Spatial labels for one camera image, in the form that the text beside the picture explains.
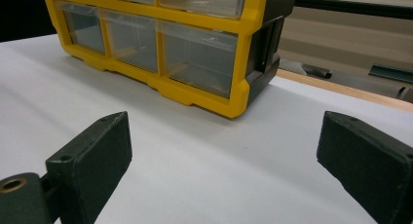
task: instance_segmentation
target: bolt hole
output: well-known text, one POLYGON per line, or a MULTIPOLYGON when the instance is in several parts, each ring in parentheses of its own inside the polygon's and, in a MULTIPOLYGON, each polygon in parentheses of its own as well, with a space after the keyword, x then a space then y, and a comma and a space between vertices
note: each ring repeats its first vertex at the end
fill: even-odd
POLYGON ((67 161, 67 160, 69 160, 69 159, 71 159, 72 157, 70 157, 69 155, 63 155, 63 156, 61 156, 60 157, 60 159, 62 160, 62 161, 67 161))
POLYGON ((26 183, 25 178, 17 178, 17 179, 7 181, 3 185, 1 185, 0 193, 9 193, 9 192, 16 191, 20 187, 24 186, 25 183, 26 183))

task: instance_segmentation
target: storage organizer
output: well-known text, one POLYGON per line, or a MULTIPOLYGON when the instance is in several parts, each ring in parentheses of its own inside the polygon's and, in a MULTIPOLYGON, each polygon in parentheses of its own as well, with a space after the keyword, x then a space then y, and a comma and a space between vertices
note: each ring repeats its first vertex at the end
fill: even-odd
POLYGON ((46 0, 62 47, 99 70, 220 115, 276 75, 294 0, 46 0))

